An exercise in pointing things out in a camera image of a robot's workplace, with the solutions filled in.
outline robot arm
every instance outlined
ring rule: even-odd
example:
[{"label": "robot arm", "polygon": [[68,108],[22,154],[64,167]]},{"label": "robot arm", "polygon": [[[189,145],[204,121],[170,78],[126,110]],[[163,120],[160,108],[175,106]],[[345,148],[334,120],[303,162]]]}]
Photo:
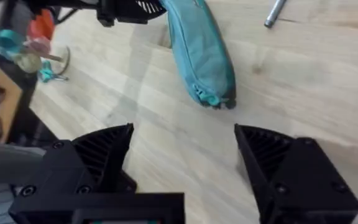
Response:
[{"label": "robot arm", "polygon": [[161,16],[166,10],[158,0],[25,0],[34,14],[49,6],[73,9],[94,9],[97,19],[105,27],[114,25],[114,20],[136,24]]}]

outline screw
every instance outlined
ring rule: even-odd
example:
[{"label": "screw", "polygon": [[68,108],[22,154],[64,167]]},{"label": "screw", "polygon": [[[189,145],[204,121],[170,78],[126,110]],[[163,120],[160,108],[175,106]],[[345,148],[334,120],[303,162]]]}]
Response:
[{"label": "screw", "polygon": [[285,195],[285,194],[290,193],[290,189],[283,184],[276,184],[275,188],[276,188],[276,191],[280,194]]},{"label": "screw", "polygon": [[31,196],[35,193],[35,186],[29,185],[29,186],[25,186],[22,191],[21,191],[21,195],[23,197],[27,197],[27,196]]},{"label": "screw", "polygon": [[56,142],[55,144],[53,144],[53,148],[54,149],[58,149],[58,148],[61,148],[61,147],[63,147],[64,146],[64,143],[62,143],[62,142]]},{"label": "screw", "polygon": [[334,190],[336,190],[339,193],[347,192],[347,187],[344,184],[338,182],[332,182],[331,186],[333,187]]},{"label": "screw", "polygon": [[78,194],[87,194],[89,192],[91,192],[92,188],[90,186],[87,185],[82,185],[81,187],[79,187],[77,189],[77,193]]}]

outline black cable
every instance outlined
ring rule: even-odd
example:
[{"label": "black cable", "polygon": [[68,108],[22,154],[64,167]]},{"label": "black cable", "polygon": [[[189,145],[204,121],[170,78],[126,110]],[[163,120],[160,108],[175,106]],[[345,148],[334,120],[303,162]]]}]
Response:
[{"label": "black cable", "polygon": [[74,13],[76,13],[78,11],[78,9],[72,9],[70,10],[70,12],[68,12],[67,14],[65,14],[61,19],[59,19],[57,21],[57,24],[61,24],[62,22],[66,21],[68,18],[70,18],[72,15],[74,15]]}]

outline wooden table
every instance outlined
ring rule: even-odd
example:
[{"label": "wooden table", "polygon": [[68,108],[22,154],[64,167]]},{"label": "wooden table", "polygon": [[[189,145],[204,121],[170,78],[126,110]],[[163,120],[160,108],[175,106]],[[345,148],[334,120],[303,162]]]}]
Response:
[{"label": "wooden table", "polygon": [[273,2],[208,1],[236,71],[234,110],[188,96],[165,16],[105,29],[93,11],[57,27],[70,81],[40,83],[31,108],[61,139],[134,123],[125,170],[140,191],[185,192],[188,223],[258,223],[234,123],[317,139],[358,196],[358,1],[289,0],[268,30]]}]

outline silver pen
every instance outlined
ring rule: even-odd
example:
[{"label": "silver pen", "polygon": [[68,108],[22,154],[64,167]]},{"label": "silver pen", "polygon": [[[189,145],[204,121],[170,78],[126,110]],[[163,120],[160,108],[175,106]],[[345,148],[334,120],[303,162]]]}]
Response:
[{"label": "silver pen", "polygon": [[265,27],[272,28],[286,0],[277,0],[265,21]]}]

